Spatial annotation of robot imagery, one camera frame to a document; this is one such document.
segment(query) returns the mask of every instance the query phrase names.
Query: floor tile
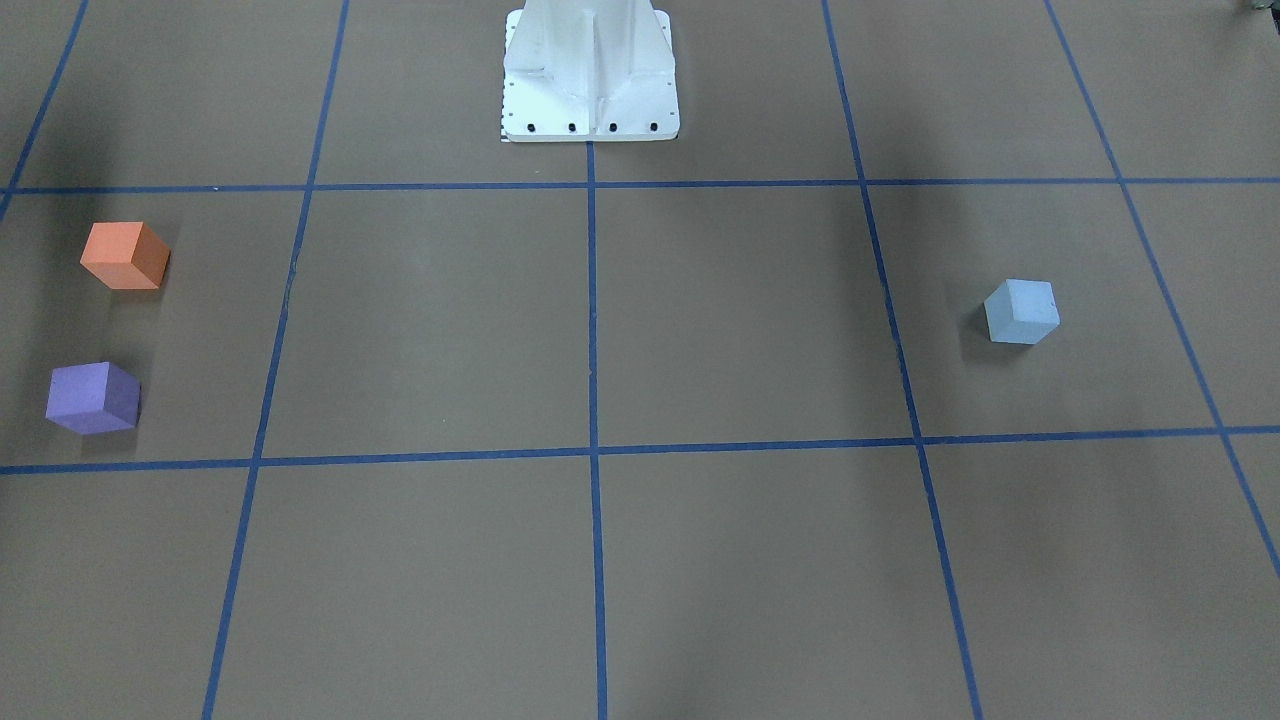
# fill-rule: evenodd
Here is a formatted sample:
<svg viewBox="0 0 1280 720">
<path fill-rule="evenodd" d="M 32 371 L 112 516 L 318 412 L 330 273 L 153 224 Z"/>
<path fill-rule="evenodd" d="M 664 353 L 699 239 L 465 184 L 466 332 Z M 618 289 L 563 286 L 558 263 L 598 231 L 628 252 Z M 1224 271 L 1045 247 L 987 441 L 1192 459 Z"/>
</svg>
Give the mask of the floor tile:
<svg viewBox="0 0 1280 720">
<path fill-rule="evenodd" d="M 856 190 L 598 204 L 602 442 L 910 434 Z"/>
<path fill-rule="evenodd" d="M 8 184 L 76 20 L 73 3 L 0 5 L 0 183 Z"/>
<path fill-rule="evenodd" d="M 1271 541 L 1280 541 L 1280 434 L 1231 438 Z"/>
<path fill-rule="evenodd" d="M 1222 419 L 1280 423 L 1275 186 L 1132 191 Z"/>
<path fill-rule="evenodd" d="M 600 179 L 855 177 L 817 3 L 654 5 L 671 15 L 680 137 L 599 143 Z"/>
<path fill-rule="evenodd" d="M 0 717 L 197 717 L 244 470 L 0 478 Z"/>
<path fill-rule="evenodd" d="M 339 6 L 92 3 L 22 184 L 305 182 Z"/>
<path fill-rule="evenodd" d="M 1280 706 L 1276 575 L 1217 438 L 929 457 L 987 717 Z"/>
<path fill-rule="evenodd" d="M 585 460 L 264 470 L 219 717 L 595 716 Z"/>
<path fill-rule="evenodd" d="M 832 20 L 868 177 L 1112 176 L 1039 3 L 835 0 Z"/>
<path fill-rule="evenodd" d="M 585 210 L 576 190 L 319 193 L 268 454 L 586 445 Z"/>
<path fill-rule="evenodd" d="M 0 225 L 0 462 L 192 460 L 253 451 L 300 193 L 19 196 Z M 95 222 L 172 249 L 160 291 L 110 291 L 79 256 Z M 142 383 L 137 430 L 45 420 L 54 368 L 109 360 Z"/>
<path fill-rule="evenodd" d="M 1212 418 L 1119 188 L 873 188 L 925 434 L 1204 427 Z M 993 343 L 982 305 L 1048 281 L 1061 325 Z"/>
<path fill-rule="evenodd" d="M 353 3 L 320 181 L 585 181 L 582 143 L 500 140 L 504 28 L 521 5 Z"/>
<path fill-rule="evenodd" d="M 914 450 L 600 471 L 611 717 L 966 712 Z"/>
<path fill-rule="evenodd" d="M 1280 176 L 1280 38 L 1248 3 L 1053 4 L 1128 177 Z"/>
</svg>

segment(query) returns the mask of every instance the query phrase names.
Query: orange cube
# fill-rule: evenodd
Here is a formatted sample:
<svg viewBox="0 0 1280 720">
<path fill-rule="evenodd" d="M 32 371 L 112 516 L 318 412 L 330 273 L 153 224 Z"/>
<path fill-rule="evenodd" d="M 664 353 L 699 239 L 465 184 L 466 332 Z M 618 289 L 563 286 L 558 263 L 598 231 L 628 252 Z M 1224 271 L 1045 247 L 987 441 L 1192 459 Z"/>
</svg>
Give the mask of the orange cube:
<svg viewBox="0 0 1280 720">
<path fill-rule="evenodd" d="M 81 265 L 111 290 L 159 290 L 169 246 L 143 223 L 93 223 Z"/>
</svg>

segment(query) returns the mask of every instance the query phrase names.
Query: block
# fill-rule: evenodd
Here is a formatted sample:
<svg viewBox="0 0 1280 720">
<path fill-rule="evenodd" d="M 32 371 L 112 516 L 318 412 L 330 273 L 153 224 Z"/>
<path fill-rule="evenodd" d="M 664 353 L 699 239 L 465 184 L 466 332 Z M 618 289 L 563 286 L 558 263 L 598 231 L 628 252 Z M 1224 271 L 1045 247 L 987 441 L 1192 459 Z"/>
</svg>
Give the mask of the block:
<svg viewBox="0 0 1280 720">
<path fill-rule="evenodd" d="M 1053 286 L 1007 279 L 983 304 L 992 342 L 1036 345 L 1059 325 Z"/>
<path fill-rule="evenodd" d="M 138 424 L 138 380 L 110 363 L 54 370 L 45 418 L 82 436 Z"/>
<path fill-rule="evenodd" d="M 159 290 L 169 246 L 143 223 L 93 223 L 81 265 L 111 290 Z"/>
</svg>

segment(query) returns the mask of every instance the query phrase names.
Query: light blue cube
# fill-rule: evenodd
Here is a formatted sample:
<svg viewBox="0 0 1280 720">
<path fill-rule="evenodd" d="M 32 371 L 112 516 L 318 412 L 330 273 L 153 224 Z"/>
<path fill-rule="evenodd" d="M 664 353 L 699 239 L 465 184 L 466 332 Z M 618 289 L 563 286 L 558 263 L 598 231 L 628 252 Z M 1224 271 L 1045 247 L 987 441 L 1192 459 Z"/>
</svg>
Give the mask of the light blue cube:
<svg viewBox="0 0 1280 720">
<path fill-rule="evenodd" d="M 1047 282 L 1005 281 L 983 306 L 992 342 L 1036 345 L 1059 325 L 1053 286 Z"/>
</svg>

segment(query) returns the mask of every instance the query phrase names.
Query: purple cube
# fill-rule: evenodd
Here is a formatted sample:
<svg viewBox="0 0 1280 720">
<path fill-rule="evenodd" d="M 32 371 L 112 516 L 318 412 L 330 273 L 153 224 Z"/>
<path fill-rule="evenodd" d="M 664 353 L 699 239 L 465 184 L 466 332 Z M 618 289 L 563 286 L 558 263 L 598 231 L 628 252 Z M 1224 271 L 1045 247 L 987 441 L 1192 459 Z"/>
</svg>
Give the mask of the purple cube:
<svg viewBox="0 0 1280 720">
<path fill-rule="evenodd" d="M 142 388 L 110 363 L 54 370 L 45 418 L 82 436 L 127 430 L 138 424 Z"/>
</svg>

